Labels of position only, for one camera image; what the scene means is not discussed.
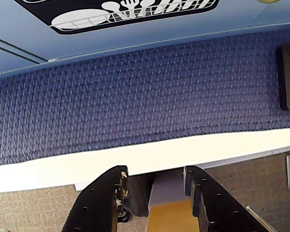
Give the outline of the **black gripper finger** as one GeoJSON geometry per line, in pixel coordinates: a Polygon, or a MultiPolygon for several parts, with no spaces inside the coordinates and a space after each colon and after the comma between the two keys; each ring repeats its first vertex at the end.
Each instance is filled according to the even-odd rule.
{"type": "Polygon", "coordinates": [[[260,217],[243,207],[218,181],[197,166],[183,169],[185,195],[201,232],[271,232],[260,217]]]}
{"type": "Polygon", "coordinates": [[[63,232],[116,232],[129,195],[128,168],[110,168],[85,187],[72,206],[63,232]]]}

